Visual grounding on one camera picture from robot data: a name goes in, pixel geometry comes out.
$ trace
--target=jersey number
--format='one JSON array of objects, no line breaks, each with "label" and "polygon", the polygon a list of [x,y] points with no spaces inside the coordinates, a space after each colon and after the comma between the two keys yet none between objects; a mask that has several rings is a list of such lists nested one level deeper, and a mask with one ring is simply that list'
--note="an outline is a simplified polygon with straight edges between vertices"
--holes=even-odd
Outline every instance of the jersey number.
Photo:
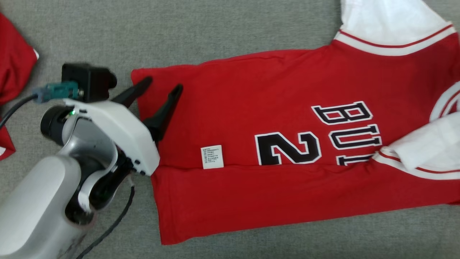
[{"label": "jersey number", "polygon": [[[362,101],[333,107],[313,106],[312,109],[318,118],[327,125],[353,123],[370,120],[373,117]],[[354,149],[380,146],[382,139],[378,134],[380,134],[378,126],[370,124],[367,127],[331,131],[329,139],[338,150]],[[310,164],[318,161],[322,155],[320,143],[315,134],[308,131],[300,132],[297,135],[298,142],[304,145],[305,151],[299,150],[280,132],[256,135],[255,141],[259,165],[281,164],[281,154],[277,153],[275,148],[294,164]],[[354,139],[347,141],[347,137],[353,137]],[[338,165],[349,165],[350,163],[367,161],[371,156],[371,154],[350,157],[342,155],[336,157],[336,160]]]}]

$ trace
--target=red cloth with white trim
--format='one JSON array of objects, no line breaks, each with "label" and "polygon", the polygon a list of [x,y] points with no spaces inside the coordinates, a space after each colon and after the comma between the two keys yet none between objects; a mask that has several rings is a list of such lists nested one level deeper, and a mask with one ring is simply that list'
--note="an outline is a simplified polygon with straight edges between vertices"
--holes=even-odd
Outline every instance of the red cloth with white trim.
[{"label": "red cloth with white trim", "polygon": [[316,50],[132,72],[154,79],[141,118],[184,85],[151,177],[163,244],[460,200],[460,180],[423,177],[452,172],[374,155],[458,110],[459,35],[419,0],[344,2],[340,32]]},{"label": "red cloth with white trim", "polygon": [[[13,24],[0,13],[0,107],[24,89],[37,56]],[[4,126],[0,129],[0,160],[15,151]]]}]

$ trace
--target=red jersey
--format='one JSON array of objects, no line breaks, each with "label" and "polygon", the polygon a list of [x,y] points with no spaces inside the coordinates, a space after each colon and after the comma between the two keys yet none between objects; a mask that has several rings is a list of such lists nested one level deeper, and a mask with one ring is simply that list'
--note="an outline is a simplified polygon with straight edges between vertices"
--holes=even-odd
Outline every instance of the red jersey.
[{"label": "red jersey", "polygon": [[341,31],[316,50],[132,72],[154,79],[141,118],[184,86],[151,178],[163,244],[460,200],[460,181],[374,156],[456,111],[460,94],[452,24],[422,1],[380,4],[345,1]]},{"label": "red jersey", "polygon": [[[0,13],[0,107],[16,98],[29,80],[38,54]],[[6,127],[0,129],[0,160],[15,152]]]}]

